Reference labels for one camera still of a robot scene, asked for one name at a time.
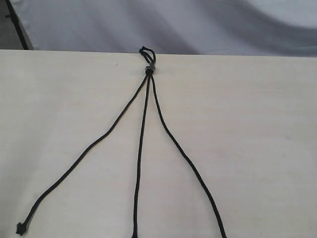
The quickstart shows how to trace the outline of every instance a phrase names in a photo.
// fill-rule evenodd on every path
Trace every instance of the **white fabric backdrop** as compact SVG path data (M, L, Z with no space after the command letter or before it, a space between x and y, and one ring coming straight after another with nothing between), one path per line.
M317 0L12 0L36 50L317 56Z

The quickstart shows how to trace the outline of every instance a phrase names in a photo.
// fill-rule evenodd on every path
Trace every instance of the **table surface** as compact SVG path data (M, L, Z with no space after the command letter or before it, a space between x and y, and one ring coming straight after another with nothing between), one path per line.
M229 238L317 237L317 59L158 55L165 121ZM0 237L114 122L140 55L0 51ZM129 238L145 88L113 133L40 205L29 238ZM219 238L209 201L150 91L140 238Z

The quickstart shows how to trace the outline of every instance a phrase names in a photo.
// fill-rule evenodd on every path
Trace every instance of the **knot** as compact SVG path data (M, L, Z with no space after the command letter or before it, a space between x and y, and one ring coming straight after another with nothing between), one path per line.
M145 73L147 75L153 74L154 71L155 71L155 64L154 63L150 63L149 66L146 66L146 68L145 68Z
M16 233L19 234L20 236L23 236L25 232L26 232L26 225L19 222L16 225Z

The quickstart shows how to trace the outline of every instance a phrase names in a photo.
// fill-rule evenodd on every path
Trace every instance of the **black pole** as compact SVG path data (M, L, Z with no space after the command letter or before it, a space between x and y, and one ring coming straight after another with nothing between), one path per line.
M12 4L11 4L10 0L5 0L5 2L6 2L6 5L8 6L9 13L10 13L9 15L6 15L5 17L6 18L11 18L11 21L12 21L14 27L15 27L16 33L18 33L18 36L19 36L19 39L20 39L20 42L22 44L23 49L24 50L28 50L29 47L26 44L22 29L20 27L19 18L15 14L15 11L14 11L14 9L12 7Z

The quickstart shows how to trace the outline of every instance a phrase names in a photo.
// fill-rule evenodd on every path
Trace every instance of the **lanyard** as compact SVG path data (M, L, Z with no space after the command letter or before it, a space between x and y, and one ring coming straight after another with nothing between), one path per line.
M141 85L139 86L139 88L137 89L137 91L135 92L135 94L133 95L133 97L131 98L131 100L128 102L128 104L125 106L125 108L123 109L123 111L120 113L120 115L118 116L118 118L115 120L115 122L113 123L113 125L110 127L110 129L104 134L102 135L100 138L98 138L96 141L94 141L91 145L89 145L84 152L81 154L81 156L79 156L79 158L75 161L75 163L48 189L46 190L34 203L33 207L31 208L30 213L28 214L27 218L25 219L25 221L23 223L18 223L17 224L17 229L16 229L16 233L19 235L23 235L26 231L27 228L30 225L31 219L34 215L34 213L36 212L37 208L39 207L40 203L43 201L43 199L49 194L51 193L58 185L60 185L65 178L76 168L76 166L83 160L83 158L86 156L86 154L95 146L97 145L99 142L101 142L103 139L105 139L112 131L113 129L117 126L117 124L119 123L120 119L123 117L123 115L125 114L125 112L128 110L128 108L130 107L130 105L133 103L133 101L136 99L136 97L138 96L139 92L141 91L141 89L143 88L143 86L145 84L147 84L146 86L146 97L145 97L145 102L144 102L144 109L143 109L143 118L142 118L142 126L141 126L141 132L140 132L140 141L139 141L139 151L138 151L138 161L137 161L137 177L136 177L136 184L135 184L135 193L134 193L134 208L133 208L133 233L132 233L132 238L138 238L138 198L139 198L139 190L140 190L140 179L141 179L141 157L142 157L142 146L143 146L143 137L144 137L144 130L145 130L145 122L146 122L146 114L147 114L147 108L148 108L148 100L149 100L149 92L150 92L150 84L152 82L152 87L153 87L153 94L154 94L154 99L155 99L155 103L157 106L157 110L158 110L158 115L159 115L159 119L167 133L167 135L170 137L170 139L173 141L173 143L175 144L175 146L177 147L177 149L179 150L179 152L181 153L181 155L184 157L184 159L186 160L186 162L189 164L189 166L191 167L191 169L193 170L194 174L196 175L199 183L201 184L201 186L203 187L210 203L212 206L212 209L214 211L214 214L217 218L217 222L219 225L219 229L220 229L220 233L221 233L221 237L222 238L227 238L225 231L224 231L224 227L222 224L222 220L220 217L220 214L218 212L218 209L216 207L215 201L211 195L211 193L209 192L205 182L203 181L202 177L200 176L199 172L197 171L195 165L193 164L193 162L190 160L190 158L185 154L184 150L182 149L182 147L179 145L179 143L177 142L177 140L175 139L175 137L172 135L172 133L170 132L170 130L168 129L162 112L160 110L160 106L159 106L159 101L158 101L158 96L157 96L157 91L156 91L156 86L155 86L155 81L154 81L154 77L153 77L153 73L155 71L155 63L156 63L156 55L154 53L153 50L146 48L146 47L142 47L139 50L140 54L144 57L144 59L146 60L146 62L149 64L146 68L145 68L145 73L146 76L143 79Z

